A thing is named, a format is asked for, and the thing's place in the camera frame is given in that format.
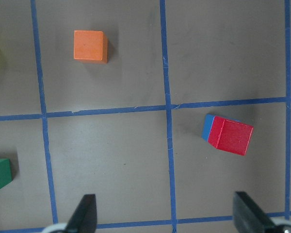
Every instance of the orange block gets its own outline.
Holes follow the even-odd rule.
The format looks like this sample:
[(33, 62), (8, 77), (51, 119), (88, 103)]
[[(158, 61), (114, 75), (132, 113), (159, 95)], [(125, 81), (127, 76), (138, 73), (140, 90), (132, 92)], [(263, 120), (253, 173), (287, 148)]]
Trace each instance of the orange block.
[(74, 59), (83, 63), (108, 62), (108, 38), (101, 31), (74, 31)]

